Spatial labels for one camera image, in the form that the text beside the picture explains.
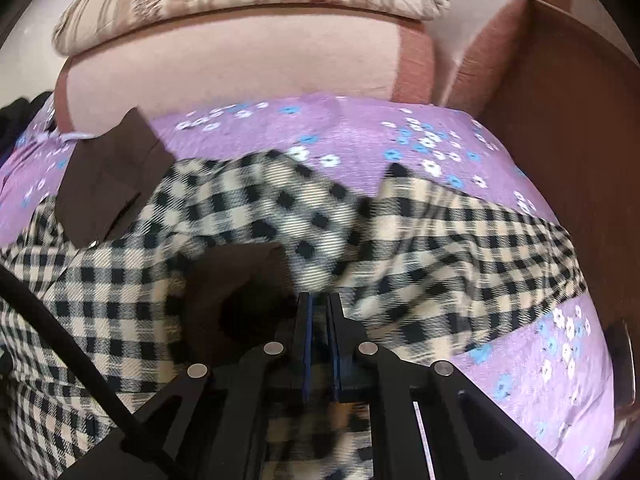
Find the black and white checkered cloth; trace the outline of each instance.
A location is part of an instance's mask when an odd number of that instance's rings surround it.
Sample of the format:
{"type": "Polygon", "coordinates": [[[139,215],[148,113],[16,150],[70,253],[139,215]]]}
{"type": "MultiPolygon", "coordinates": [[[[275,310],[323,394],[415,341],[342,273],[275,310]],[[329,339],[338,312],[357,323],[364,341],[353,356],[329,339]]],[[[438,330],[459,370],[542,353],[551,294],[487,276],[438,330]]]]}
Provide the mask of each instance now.
{"type": "MultiPolygon", "coordinates": [[[[529,324],[586,290],[567,232],[393,164],[375,198],[279,152],[175,163],[121,239],[78,249],[53,198],[0,253],[74,336],[130,410],[184,366],[187,270],[217,244],[282,243],[300,291],[337,290],[348,317],[401,358],[428,364],[529,324]]],[[[15,451],[57,477],[112,427],[38,334],[0,301],[11,352],[15,451]]],[[[318,355],[326,354],[321,338],[318,355]]],[[[303,416],[273,414],[265,478],[371,476],[366,408],[322,388],[303,416]]]]}

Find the white flower pattern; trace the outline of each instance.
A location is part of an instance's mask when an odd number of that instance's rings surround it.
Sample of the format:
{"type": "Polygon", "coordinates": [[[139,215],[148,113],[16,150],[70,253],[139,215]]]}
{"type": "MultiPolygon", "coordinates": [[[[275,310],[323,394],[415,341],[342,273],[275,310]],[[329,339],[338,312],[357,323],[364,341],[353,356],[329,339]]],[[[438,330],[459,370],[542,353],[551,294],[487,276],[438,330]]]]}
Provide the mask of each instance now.
{"type": "Polygon", "coordinates": [[[558,328],[563,329],[564,314],[562,313],[562,310],[560,310],[558,307],[555,307],[555,309],[553,310],[553,314],[554,314],[554,323],[558,328]]]}
{"type": "Polygon", "coordinates": [[[289,155],[293,160],[304,162],[309,156],[309,150],[304,146],[294,146],[287,150],[287,155],[289,155]]]}
{"type": "Polygon", "coordinates": [[[481,187],[482,189],[486,189],[486,182],[484,181],[484,178],[482,178],[481,176],[474,175],[473,181],[476,184],[476,186],[481,187]]]}
{"type": "Polygon", "coordinates": [[[569,365],[566,368],[566,376],[569,377],[569,380],[572,380],[575,375],[575,361],[571,359],[569,361],[569,365]]]}
{"type": "Polygon", "coordinates": [[[433,142],[442,142],[442,139],[433,132],[425,132],[424,135],[425,137],[431,139],[433,142]]]}
{"type": "Polygon", "coordinates": [[[435,148],[436,147],[436,143],[433,142],[431,139],[428,139],[427,137],[418,140],[418,142],[420,142],[420,144],[423,145],[425,148],[435,148]]]}
{"type": "Polygon", "coordinates": [[[549,379],[551,379],[551,373],[551,361],[549,361],[549,359],[545,359],[545,362],[542,363],[542,380],[545,384],[547,384],[549,379]]]}
{"type": "Polygon", "coordinates": [[[323,155],[320,157],[320,164],[325,168],[335,168],[340,164],[340,157],[337,155],[323,155]]]}
{"type": "Polygon", "coordinates": [[[562,343],[562,359],[565,363],[568,363],[569,359],[571,359],[571,351],[569,343],[562,343]]]}
{"type": "Polygon", "coordinates": [[[422,161],[422,167],[424,168],[424,171],[431,173],[433,176],[440,176],[442,174],[440,165],[427,158],[422,161]]]}
{"type": "Polygon", "coordinates": [[[526,203],[526,202],[523,202],[522,200],[519,200],[519,201],[518,201],[518,207],[519,207],[520,209],[522,209],[522,211],[524,211],[526,214],[528,214],[528,215],[529,215],[529,214],[531,214],[531,211],[530,211],[530,209],[529,209],[529,206],[527,205],[527,203],[526,203]]]}

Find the bed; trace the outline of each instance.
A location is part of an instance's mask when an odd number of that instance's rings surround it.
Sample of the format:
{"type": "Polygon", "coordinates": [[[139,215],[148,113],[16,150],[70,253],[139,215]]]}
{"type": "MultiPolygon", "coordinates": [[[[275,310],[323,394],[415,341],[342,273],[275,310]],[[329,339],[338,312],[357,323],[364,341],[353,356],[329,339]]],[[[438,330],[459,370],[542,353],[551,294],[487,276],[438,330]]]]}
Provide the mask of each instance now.
{"type": "Polygon", "coordinates": [[[633,155],[599,139],[614,128],[635,143],[638,67],[539,0],[451,7],[420,27],[335,7],[215,10],[76,53],[54,102],[0,168],[0,246],[56,193],[76,139],[104,133],[132,106],[177,158],[277,148],[366,194],[402,160],[446,186],[559,221],[590,292],[453,362],[574,477],[597,478],[620,396],[602,327],[638,323],[627,307],[637,263],[618,256],[633,252],[636,204],[611,197],[628,185],[616,168],[633,155]],[[300,30],[310,39],[292,41],[300,30]],[[59,130],[43,135],[54,108],[59,130]],[[568,155],[578,145],[580,156],[568,155]],[[606,180],[591,176],[596,167],[606,180]],[[613,226],[620,236],[594,239],[613,226]]]}

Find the blue flower pattern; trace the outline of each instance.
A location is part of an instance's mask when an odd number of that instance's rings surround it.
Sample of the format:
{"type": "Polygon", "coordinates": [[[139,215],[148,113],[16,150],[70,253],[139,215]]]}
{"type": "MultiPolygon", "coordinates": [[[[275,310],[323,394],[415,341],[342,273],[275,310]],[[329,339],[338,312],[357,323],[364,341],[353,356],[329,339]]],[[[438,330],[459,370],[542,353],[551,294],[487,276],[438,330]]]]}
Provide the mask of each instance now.
{"type": "Polygon", "coordinates": [[[285,115],[297,114],[299,111],[300,111],[299,106],[285,106],[280,109],[280,113],[285,115]]]}
{"type": "Polygon", "coordinates": [[[402,153],[398,150],[386,150],[385,151],[386,160],[391,160],[392,162],[397,162],[402,158],[402,153]]]}
{"type": "Polygon", "coordinates": [[[449,175],[447,177],[447,182],[449,183],[449,185],[451,187],[455,187],[456,189],[462,189],[464,187],[464,184],[462,183],[462,180],[460,180],[455,175],[449,175]]]}
{"type": "Polygon", "coordinates": [[[233,112],[239,112],[240,110],[244,110],[245,108],[247,108],[249,105],[246,103],[238,103],[237,105],[233,105],[231,108],[229,108],[227,111],[229,113],[233,113],[233,112]]]}
{"type": "Polygon", "coordinates": [[[500,379],[495,385],[494,399],[504,400],[511,395],[511,387],[513,386],[513,379],[511,374],[502,374],[500,379]]]}
{"type": "Polygon", "coordinates": [[[549,337],[549,326],[546,324],[545,319],[541,319],[536,323],[536,332],[538,332],[543,338],[549,337]]]}
{"type": "Polygon", "coordinates": [[[536,440],[541,440],[546,433],[546,422],[536,424],[536,440]]]}
{"type": "Polygon", "coordinates": [[[584,327],[584,320],[583,319],[576,319],[575,320],[575,335],[577,337],[584,337],[584,335],[586,334],[586,329],[584,327]]]}
{"type": "Polygon", "coordinates": [[[318,136],[317,135],[305,135],[300,137],[300,142],[302,144],[315,144],[316,142],[318,142],[318,136]]]}
{"type": "Polygon", "coordinates": [[[558,352],[558,340],[550,336],[549,339],[545,341],[544,349],[548,354],[555,356],[556,352],[558,352]]]}
{"type": "Polygon", "coordinates": [[[572,351],[574,352],[574,358],[579,359],[580,354],[582,353],[582,343],[579,339],[574,339],[574,343],[572,345],[572,351]]]}
{"type": "Polygon", "coordinates": [[[469,357],[473,359],[473,362],[476,365],[481,365],[489,360],[491,357],[491,345],[489,343],[485,343],[482,346],[472,349],[469,351],[469,357]]]}

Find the metal screw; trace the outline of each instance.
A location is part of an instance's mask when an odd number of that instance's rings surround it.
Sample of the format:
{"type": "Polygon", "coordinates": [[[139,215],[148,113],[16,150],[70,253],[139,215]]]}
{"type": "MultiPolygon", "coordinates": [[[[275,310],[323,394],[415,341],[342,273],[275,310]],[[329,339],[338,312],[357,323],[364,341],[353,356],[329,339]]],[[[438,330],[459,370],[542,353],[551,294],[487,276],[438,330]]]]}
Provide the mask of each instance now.
{"type": "Polygon", "coordinates": [[[378,351],[378,345],[372,343],[371,341],[365,341],[364,343],[360,343],[358,345],[358,350],[361,354],[373,355],[378,351]]]}
{"type": "Polygon", "coordinates": [[[436,370],[438,375],[445,377],[448,377],[453,373],[453,365],[449,361],[438,361],[433,365],[433,369],[436,370]]]}
{"type": "Polygon", "coordinates": [[[284,350],[284,346],[282,343],[278,343],[277,341],[271,341],[264,346],[264,353],[268,355],[278,355],[281,354],[284,350]]]}
{"type": "Polygon", "coordinates": [[[191,379],[199,379],[207,375],[207,367],[199,363],[191,365],[187,368],[187,375],[191,379]]]}

